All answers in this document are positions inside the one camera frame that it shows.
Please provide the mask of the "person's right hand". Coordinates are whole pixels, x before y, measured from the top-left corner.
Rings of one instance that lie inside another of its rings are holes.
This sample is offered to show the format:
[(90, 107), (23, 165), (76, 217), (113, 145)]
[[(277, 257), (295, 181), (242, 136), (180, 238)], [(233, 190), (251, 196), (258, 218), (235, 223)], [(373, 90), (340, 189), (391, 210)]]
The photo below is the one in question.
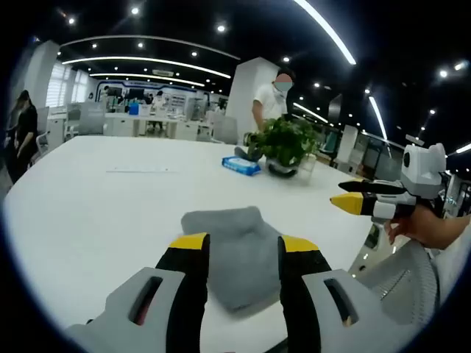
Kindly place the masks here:
[(428, 248), (442, 247), (441, 231), (444, 219), (437, 217), (427, 207), (417, 206), (408, 217), (393, 218), (385, 223), (385, 231), (392, 245), (402, 235), (420, 242)]

